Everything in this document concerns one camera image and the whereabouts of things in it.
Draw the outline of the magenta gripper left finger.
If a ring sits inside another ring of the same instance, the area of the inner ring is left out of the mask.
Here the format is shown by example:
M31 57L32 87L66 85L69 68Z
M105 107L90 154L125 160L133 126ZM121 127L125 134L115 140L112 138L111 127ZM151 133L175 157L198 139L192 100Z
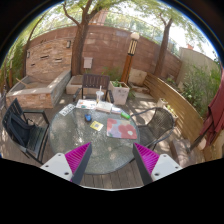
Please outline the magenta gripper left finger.
M92 145L91 143L86 143L66 154L55 154L41 166L41 169L79 185L91 153Z

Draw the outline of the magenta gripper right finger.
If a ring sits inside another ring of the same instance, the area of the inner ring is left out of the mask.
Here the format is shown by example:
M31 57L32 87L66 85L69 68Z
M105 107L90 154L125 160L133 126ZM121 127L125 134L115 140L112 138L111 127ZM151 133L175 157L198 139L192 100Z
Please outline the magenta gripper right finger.
M144 185L182 169L168 154L159 155L138 143L133 144L133 154Z

